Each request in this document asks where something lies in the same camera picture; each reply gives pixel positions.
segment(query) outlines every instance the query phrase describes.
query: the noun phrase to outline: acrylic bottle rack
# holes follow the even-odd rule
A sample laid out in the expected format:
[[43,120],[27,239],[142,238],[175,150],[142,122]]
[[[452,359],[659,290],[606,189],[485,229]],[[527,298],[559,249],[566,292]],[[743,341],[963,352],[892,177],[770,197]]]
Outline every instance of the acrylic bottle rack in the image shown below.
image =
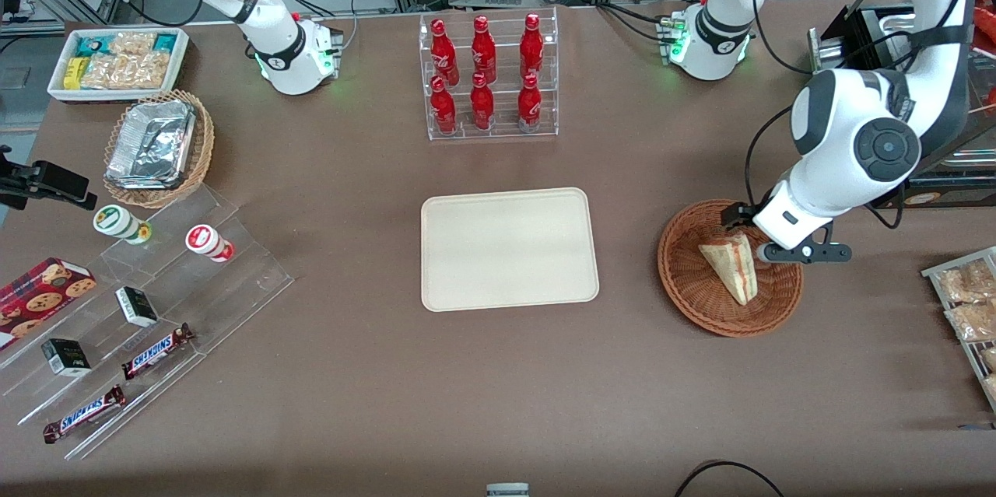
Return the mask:
[[[519,43],[525,30],[526,15],[536,12],[540,16],[540,33],[543,35],[543,68],[538,73],[538,90],[543,97],[540,104],[540,124],[537,131],[524,133],[519,129],[519,92],[522,90],[522,75],[519,72]],[[555,9],[535,10],[495,10],[487,11],[488,26],[495,39],[497,51],[498,79],[491,83],[495,99],[495,121],[490,131],[480,131],[473,124],[470,107],[470,92],[473,90],[471,78],[474,75],[474,61],[470,46],[474,40],[473,15],[470,12],[434,12],[422,15],[419,21],[419,58],[423,69],[423,96],[426,98],[426,123],[430,140],[459,140],[487,138],[534,138],[535,136],[557,135],[559,131],[559,31]],[[433,33],[430,22],[442,19],[446,23],[446,33],[456,47],[456,67],[460,72],[460,82],[449,87],[456,103],[456,133],[442,135],[433,118],[430,104],[430,79],[435,75],[433,67]]]
[[[235,213],[232,204],[207,186],[170,203],[149,218],[149,242],[132,246],[117,241],[89,264],[97,280],[89,298],[57,313],[0,354],[3,404],[23,429],[37,431],[39,445],[45,444],[42,431],[47,423],[120,384],[127,405],[104,412],[51,445],[67,460],[90,454],[293,283]],[[184,236],[199,223],[213,226],[235,246],[231,260],[215,263],[186,249]],[[146,292],[159,322],[152,327],[125,322],[114,298],[123,285]],[[184,322],[196,338],[125,380],[122,363]],[[78,341],[92,370],[77,379],[53,374],[40,349],[48,338]]]

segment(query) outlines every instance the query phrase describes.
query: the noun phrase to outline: red lid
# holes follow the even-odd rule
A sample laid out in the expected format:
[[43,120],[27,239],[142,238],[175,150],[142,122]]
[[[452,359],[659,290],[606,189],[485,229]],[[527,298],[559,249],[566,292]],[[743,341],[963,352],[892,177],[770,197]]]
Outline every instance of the red lid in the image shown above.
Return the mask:
[[211,239],[211,227],[197,225],[188,233],[188,246],[192,249],[204,248]]

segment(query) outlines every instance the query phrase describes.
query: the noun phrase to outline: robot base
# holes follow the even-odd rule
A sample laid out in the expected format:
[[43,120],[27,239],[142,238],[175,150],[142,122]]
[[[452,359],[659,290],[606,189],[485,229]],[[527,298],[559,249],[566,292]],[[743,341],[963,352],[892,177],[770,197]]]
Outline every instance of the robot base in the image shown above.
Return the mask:
[[675,11],[669,19],[658,23],[658,37],[667,40],[661,44],[661,60],[665,65],[677,65],[695,79],[719,80],[733,72],[733,68],[747,55],[745,37],[739,51],[716,54],[700,35],[695,26],[695,16],[702,5],[691,5],[686,11]]
[[337,79],[342,63],[341,33],[333,36],[327,26],[312,21],[299,21],[298,25],[305,30],[305,47],[288,68],[275,71],[256,57],[264,78],[284,94],[308,93],[326,79]]

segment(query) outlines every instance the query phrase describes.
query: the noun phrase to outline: wicker basket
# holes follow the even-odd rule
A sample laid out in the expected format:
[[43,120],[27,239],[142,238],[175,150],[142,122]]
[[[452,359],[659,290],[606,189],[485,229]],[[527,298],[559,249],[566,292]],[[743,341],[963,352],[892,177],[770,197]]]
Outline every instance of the wicker basket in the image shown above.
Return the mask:
[[[168,100],[183,100],[197,110],[197,121],[193,126],[193,139],[190,142],[190,154],[188,166],[186,166],[188,170],[186,170],[184,182],[172,190],[125,190],[114,186],[107,181],[107,178],[104,178],[103,185],[110,192],[110,196],[121,203],[146,207],[147,209],[160,209],[167,203],[190,195],[204,181],[207,168],[211,164],[211,149],[214,149],[214,124],[211,122],[211,114],[207,114],[207,110],[204,110],[203,104],[197,100],[196,96],[186,93],[184,90],[171,90],[169,93],[156,94],[156,96],[139,100],[139,103],[165,103]],[[103,151],[104,164],[110,164],[110,156],[114,153],[117,135],[121,132],[121,124],[124,121],[125,115],[122,114],[117,119],[114,131],[110,133],[107,149]]]
[[[767,334],[792,316],[803,292],[801,264],[769,264],[754,258],[757,296],[741,306],[726,290],[698,246],[724,234],[720,213],[734,203],[714,199],[675,215],[661,235],[658,271],[665,290],[688,319],[730,338]],[[769,242],[763,232],[744,228],[751,249]]]

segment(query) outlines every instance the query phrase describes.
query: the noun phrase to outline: small black box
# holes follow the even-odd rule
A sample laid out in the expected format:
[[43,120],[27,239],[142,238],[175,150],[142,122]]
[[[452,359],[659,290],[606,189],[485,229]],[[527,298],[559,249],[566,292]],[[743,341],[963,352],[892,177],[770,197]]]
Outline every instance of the small black box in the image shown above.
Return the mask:
[[61,376],[84,376],[89,373],[89,362],[77,341],[51,338],[42,344],[42,352],[53,373]]
[[114,292],[117,296],[117,304],[124,312],[124,319],[135,326],[154,326],[159,317],[153,310],[153,305],[149,302],[149,297],[142,291],[134,287],[122,287]]

